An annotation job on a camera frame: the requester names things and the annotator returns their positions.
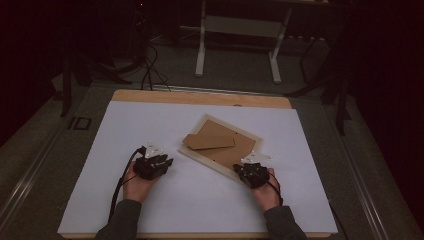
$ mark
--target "wire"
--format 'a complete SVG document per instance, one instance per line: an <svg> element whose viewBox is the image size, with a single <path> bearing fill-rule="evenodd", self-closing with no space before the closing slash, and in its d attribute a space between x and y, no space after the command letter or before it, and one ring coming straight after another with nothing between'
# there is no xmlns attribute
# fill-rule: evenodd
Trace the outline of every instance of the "wire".
<svg viewBox="0 0 424 240"><path fill-rule="evenodd" d="M135 178L135 177L137 177L137 175L132 176L131 178L129 178L129 179L127 179L127 180L125 180L125 181L122 183L122 185L121 185L121 186L124 186L124 185L125 185L125 183L127 183L128 181L132 180L132 179L133 179L133 178Z"/></svg>
<svg viewBox="0 0 424 240"><path fill-rule="evenodd" d="M148 47L152 48L155 52L155 57L153 59L152 62L150 62L149 65L149 61L146 60L146 66L147 66L147 71L146 73L144 73L143 79L141 80L141 90L143 90L143 86L144 86L144 81L146 80L146 77L149 76L149 84L150 84L150 90L153 90L153 86L152 86L152 79L150 76L150 69L152 68L152 66L155 64L157 58L158 58L158 51L156 50L156 48L154 48L152 45L147 44Z"/></svg>
<svg viewBox="0 0 424 240"><path fill-rule="evenodd" d="M279 201L280 201L280 206L282 206L283 205L283 198L281 197L280 183L278 182L277 178L273 174L271 174L271 173L268 173L268 174L271 175L275 179L278 188L275 187L274 185L272 185L269 181L267 181L266 183L268 183L268 185L270 185L272 187L272 189L274 189L274 191L277 193Z"/></svg>
<svg viewBox="0 0 424 240"><path fill-rule="evenodd" d="M125 170L124 173L122 174L122 177L119 179L118 184L116 184L116 188L115 188L115 192L113 193L113 197L112 197L112 202L110 204L110 211L109 211L109 219L108 222L110 222L110 219L113 216L113 213L115 212L115 206L116 206L116 199L118 198L118 194L119 194L119 189L121 189L121 186L124 185L123 180L125 177L125 174L128 171L128 168L131 164L131 161L133 160L134 156L141 151L141 148L138 148L137 150L135 150L135 152L131 155L130 159L128 160L127 166L125 166Z"/></svg>

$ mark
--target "table leg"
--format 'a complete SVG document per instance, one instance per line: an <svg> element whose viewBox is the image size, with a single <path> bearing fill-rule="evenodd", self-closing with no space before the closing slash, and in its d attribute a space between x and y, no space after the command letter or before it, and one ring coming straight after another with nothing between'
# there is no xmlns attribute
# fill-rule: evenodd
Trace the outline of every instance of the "table leg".
<svg viewBox="0 0 424 240"><path fill-rule="evenodd" d="M206 17L206 0L202 1L202 18L200 19L200 46L197 54L196 76L203 76L203 65L205 63L205 17Z"/></svg>
<svg viewBox="0 0 424 240"><path fill-rule="evenodd" d="M289 23L292 10L292 8L287 9L286 17L284 19L284 22L281 24L280 31L278 33L275 48L272 52L269 53L269 62L271 64L272 78L274 79L274 83L277 84L281 83L280 71L278 70L277 55L280 51L280 46L283 42L284 34L286 33L287 25Z"/></svg>

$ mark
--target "gray sleeve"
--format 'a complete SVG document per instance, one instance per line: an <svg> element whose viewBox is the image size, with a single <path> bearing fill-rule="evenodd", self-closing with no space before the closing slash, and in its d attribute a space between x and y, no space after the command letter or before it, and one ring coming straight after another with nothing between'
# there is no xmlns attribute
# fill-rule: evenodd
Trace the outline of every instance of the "gray sleeve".
<svg viewBox="0 0 424 240"><path fill-rule="evenodd" d="M95 239L102 240L135 240L137 237L137 223L140 217L141 204L133 200L122 200L115 208L115 212Z"/></svg>
<svg viewBox="0 0 424 240"><path fill-rule="evenodd" d="M294 220L290 207L278 206L264 212L266 227L271 240L307 239Z"/></svg>

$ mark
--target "person's left hand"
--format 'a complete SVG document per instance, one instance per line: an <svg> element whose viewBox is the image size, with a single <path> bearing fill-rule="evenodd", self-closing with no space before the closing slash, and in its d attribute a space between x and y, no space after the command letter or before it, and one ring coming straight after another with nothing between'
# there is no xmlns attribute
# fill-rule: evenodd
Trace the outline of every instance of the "person's left hand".
<svg viewBox="0 0 424 240"><path fill-rule="evenodd" d="M124 177L124 199L138 201L143 204L149 195L150 189L159 180L160 177L153 180L145 180L137 176L133 170L135 162L132 162L128 168L128 172Z"/></svg>

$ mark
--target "cardboard piece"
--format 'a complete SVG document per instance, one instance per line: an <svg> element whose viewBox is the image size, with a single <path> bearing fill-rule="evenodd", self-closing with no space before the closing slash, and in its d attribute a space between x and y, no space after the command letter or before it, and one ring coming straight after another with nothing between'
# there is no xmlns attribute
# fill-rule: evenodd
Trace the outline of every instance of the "cardboard piece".
<svg viewBox="0 0 424 240"><path fill-rule="evenodd" d="M248 156L252 151L257 150L262 142L261 138L210 115L206 115L193 132L193 135L200 136L200 138L203 136L203 140L206 140L206 137L208 136L219 136L222 137L222 139L233 139L233 147L193 149L186 144L186 138L186 142L183 141L184 145L179 149L179 151L191 159L198 161L237 182L240 182L240 179L234 172L233 165L241 164L241 159Z"/></svg>
<svg viewBox="0 0 424 240"><path fill-rule="evenodd" d="M234 138L231 136L201 134L188 134L183 143L194 150L235 146Z"/></svg>

